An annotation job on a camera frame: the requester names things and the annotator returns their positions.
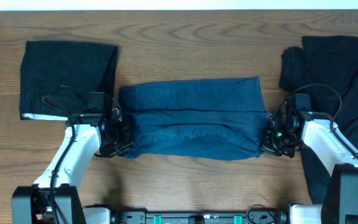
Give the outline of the dark blue shorts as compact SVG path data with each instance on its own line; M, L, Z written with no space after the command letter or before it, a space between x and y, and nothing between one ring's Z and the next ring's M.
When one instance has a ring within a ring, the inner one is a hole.
M132 125L126 154L233 161L259 157L269 125L260 80L222 78L122 86L119 104Z

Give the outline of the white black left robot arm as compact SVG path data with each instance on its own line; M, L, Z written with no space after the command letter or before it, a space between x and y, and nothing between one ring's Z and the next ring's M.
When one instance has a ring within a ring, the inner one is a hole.
M119 215L107 205L82 206L78 189L93 157L122 156L132 143L119 108L90 108L69 116L65 137L51 163L31 186L15 189L13 222L119 222Z

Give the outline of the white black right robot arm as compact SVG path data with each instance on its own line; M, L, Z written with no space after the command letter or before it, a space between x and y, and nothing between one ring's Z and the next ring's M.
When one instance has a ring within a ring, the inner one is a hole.
M324 202L291 205L279 223L358 223L358 150L327 113L280 110L270 115L260 151L293 157L311 149L330 175Z

